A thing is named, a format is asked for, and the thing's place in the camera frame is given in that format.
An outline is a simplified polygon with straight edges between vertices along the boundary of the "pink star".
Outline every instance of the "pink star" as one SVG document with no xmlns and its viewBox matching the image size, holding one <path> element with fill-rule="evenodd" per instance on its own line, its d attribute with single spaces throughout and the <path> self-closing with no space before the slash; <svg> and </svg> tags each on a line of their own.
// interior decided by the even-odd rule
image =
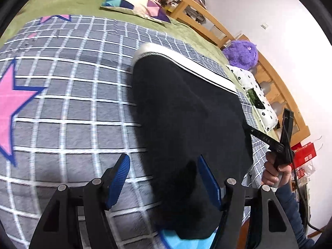
<svg viewBox="0 0 332 249">
<path fill-rule="evenodd" d="M 29 35 L 28 35 L 28 38 L 33 38 L 33 37 L 35 37 L 36 35 L 37 35 L 37 33 L 29 34 Z"/>
<path fill-rule="evenodd" d="M 14 166 L 16 161 L 13 154 L 13 117 L 45 89 L 45 87 L 16 86 L 15 65 L 16 59 L 13 59 L 0 78 L 0 152 Z"/>
<path fill-rule="evenodd" d="M 71 16 L 70 15 L 52 15 L 52 16 L 41 17 L 38 24 L 39 25 L 43 24 L 44 22 L 48 21 L 52 17 L 58 17 L 58 18 L 60 18 L 64 21 L 71 21 Z"/>
</svg>

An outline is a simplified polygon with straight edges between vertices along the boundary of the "wall outlet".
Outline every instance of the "wall outlet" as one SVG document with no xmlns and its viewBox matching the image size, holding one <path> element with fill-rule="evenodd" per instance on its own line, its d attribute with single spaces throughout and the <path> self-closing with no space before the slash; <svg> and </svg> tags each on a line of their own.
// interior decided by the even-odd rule
<svg viewBox="0 0 332 249">
<path fill-rule="evenodd" d="M 261 25 L 261 27 L 262 28 L 264 28 L 265 30 L 268 28 L 268 25 L 266 24 L 266 23 L 263 23 L 262 25 Z"/>
</svg>

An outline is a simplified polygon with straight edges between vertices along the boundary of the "person's hand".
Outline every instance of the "person's hand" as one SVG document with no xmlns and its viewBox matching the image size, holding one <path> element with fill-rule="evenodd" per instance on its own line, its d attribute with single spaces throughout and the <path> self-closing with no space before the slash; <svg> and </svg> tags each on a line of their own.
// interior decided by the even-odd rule
<svg viewBox="0 0 332 249">
<path fill-rule="evenodd" d="M 267 185 L 273 185 L 278 181 L 279 172 L 281 172 L 283 175 L 281 177 L 281 181 L 279 183 L 278 187 L 281 187 L 288 183 L 290 179 L 290 174 L 292 172 L 292 168 L 290 165 L 280 165 L 279 171 L 276 170 L 273 166 L 274 161 L 276 159 L 276 154 L 273 152 L 267 152 L 266 153 L 266 162 L 264 164 L 265 170 L 263 172 L 262 182 Z"/>
</svg>

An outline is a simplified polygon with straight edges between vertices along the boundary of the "gray plaid blanket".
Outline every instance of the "gray plaid blanket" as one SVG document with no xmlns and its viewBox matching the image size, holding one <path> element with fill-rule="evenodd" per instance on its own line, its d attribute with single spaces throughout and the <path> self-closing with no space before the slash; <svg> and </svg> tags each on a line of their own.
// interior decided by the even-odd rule
<svg viewBox="0 0 332 249">
<path fill-rule="evenodd" d="M 0 155 L 0 219 L 17 248 L 28 248 L 54 190 L 82 186 L 112 167 L 121 153 L 132 164 L 118 203 L 107 213 L 120 249 L 165 248 L 153 224 L 150 183 L 142 168 L 133 115 L 131 58 L 145 42 L 160 44 L 226 76 L 222 66 L 166 33 L 91 16 L 29 21 L 0 50 L 0 75 L 16 57 L 16 85 L 46 87 L 15 117 L 14 167 Z M 238 91 L 248 124 L 252 106 Z M 260 186 L 266 145 L 252 137 L 254 164 L 243 185 Z M 248 218 L 246 208 L 243 220 Z M 89 248 L 84 212 L 79 213 Z"/>
</svg>

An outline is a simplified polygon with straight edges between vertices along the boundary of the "sleeve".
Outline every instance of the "sleeve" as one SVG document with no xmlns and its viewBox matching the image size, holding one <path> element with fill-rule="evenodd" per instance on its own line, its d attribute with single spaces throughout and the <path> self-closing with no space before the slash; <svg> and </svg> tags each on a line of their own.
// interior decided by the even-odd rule
<svg viewBox="0 0 332 249">
<path fill-rule="evenodd" d="M 298 241 L 299 249 L 308 249 L 314 245 L 312 239 L 308 239 L 303 231 L 303 225 L 300 213 L 298 212 L 298 203 L 295 200 L 294 194 L 290 190 L 289 184 L 278 188 L 276 197 L 279 200 L 286 216 L 292 226 L 296 240 Z"/>
</svg>

